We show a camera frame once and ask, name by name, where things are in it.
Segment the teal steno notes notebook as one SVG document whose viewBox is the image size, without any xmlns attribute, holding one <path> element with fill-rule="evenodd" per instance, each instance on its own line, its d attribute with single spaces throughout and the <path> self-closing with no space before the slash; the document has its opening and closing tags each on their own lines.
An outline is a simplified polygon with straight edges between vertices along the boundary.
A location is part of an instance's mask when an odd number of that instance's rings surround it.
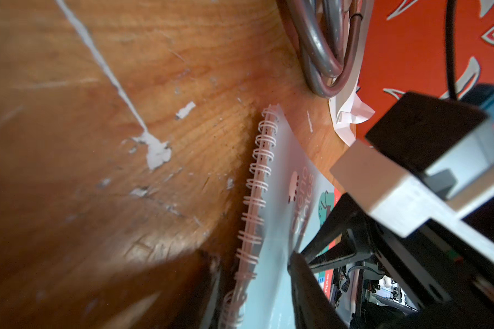
<svg viewBox="0 0 494 329">
<path fill-rule="evenodd" d="M 235 288 L 218 328 L 295 328 L 288 261 L 320 230 L 341 197 L 302 149 L 283 109 L 262 111 L 243 203 Z"/>
</svg>

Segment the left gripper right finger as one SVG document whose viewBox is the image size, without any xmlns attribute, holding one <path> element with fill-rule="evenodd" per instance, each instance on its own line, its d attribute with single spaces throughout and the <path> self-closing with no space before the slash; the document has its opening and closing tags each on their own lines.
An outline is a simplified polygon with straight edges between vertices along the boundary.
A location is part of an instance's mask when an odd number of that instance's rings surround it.
<svg viewBox="0 0 494 329">
<path fill-rule="evenodd" d="M 296 328 L 348 328 L 329 304 L 301 254 L 292 252 L 288 273 Z"/>
</svg>

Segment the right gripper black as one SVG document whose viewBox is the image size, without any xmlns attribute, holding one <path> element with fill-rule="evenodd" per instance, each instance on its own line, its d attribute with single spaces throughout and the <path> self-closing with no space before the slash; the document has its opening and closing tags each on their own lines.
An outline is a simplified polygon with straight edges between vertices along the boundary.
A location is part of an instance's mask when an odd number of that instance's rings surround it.
<svg viewBox="0 0 494 329">
<path fill-rule="evenodd" d="M 429 327 L 494 328 L 494 264 L 433 219 L 400 238 L 345 193 L 301 255 L 317 274 L 373 251 Z"/>
</svg>

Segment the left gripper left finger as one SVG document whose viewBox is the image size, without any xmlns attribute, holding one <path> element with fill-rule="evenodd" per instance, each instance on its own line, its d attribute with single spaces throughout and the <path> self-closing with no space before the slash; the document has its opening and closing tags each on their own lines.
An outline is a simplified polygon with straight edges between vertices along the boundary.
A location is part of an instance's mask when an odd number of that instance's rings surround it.
<svg viewBox="0 0 494 329">
<path fill-rule="evenodd" d="M 203 269 L 187 302 L 169 328 L 218 328 L 222 262 L 219 256 L 198 250 Z"/>
</svg>

